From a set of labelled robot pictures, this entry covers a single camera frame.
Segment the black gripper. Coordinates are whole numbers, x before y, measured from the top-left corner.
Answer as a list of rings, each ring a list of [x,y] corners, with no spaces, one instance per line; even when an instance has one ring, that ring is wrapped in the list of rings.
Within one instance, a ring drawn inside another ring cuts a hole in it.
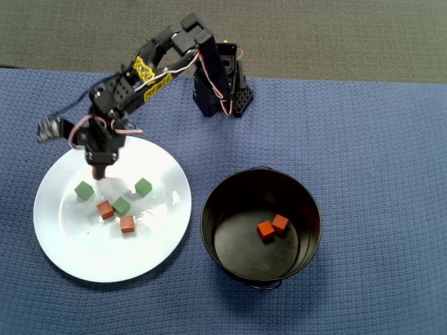
[[[119,148],[107,148],[101,150],[99,148],[85,147],[85,159],[88,164],[92,165],[93,174],[104,174],[106,165],[113,165],[119,157]]]

